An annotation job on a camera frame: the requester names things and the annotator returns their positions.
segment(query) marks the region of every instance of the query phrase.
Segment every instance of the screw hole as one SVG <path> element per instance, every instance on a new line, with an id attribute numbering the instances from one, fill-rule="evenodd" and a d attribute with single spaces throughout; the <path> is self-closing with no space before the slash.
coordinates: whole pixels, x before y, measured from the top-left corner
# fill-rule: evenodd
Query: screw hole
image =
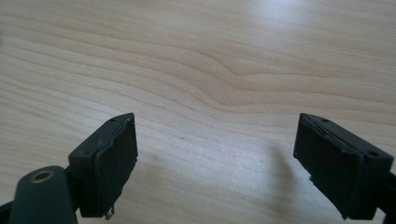
<path id="1" fill-rule="evenodd" d="M 368 153 L 369 153 L 370 156 L 374 156 L 374 157 L 379 156 L 378 153 L 373 152 L 373 151 L 369 151 Z"/>
<path id="2" fill-rule="evenodd" d="M 53 176 L 53 171 L 51 170 L 46 170 L 46 171 L 41 171 L 35 175 L 33 175 L 30 178 L 30 182 L 34 183 L 34 184 L 38 184 L 41 182 L 44 182 L 48 179 L 50 179 Z"/>

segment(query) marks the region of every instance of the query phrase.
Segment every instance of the light wood surface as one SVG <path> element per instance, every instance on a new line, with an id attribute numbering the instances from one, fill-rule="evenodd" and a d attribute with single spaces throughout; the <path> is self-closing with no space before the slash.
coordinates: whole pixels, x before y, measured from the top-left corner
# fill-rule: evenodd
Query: light wood surface
<path id="1" fill-rule="evenodd" d="M 0 81 L 0 203 L 134 112 L 116 215 L 79 223 L 384 217 L 345 222 L 292 151 L 306 112 L 396 156 L 393 0 L 1 0 Z"/>

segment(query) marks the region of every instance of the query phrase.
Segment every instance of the black plastic housing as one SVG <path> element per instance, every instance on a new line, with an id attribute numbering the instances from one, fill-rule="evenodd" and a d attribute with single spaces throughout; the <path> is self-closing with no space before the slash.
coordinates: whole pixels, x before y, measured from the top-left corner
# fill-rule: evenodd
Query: black plastic housing
<path id="1" fill-rule="evenodd" d="M 73 191 L 78 193 L 74 204 L 83 217 L 114 213 L 114 203 L 134 169 L 136 157 L 132 113 L 108 120 L 69 155 L 67 170 Z"/>
<path id="2" fill-rule="evenodd" d="M 343 218 L 373 219 L 378 183 L 393 157 L 337 124 L 301 114 L 294 157 Z"/>

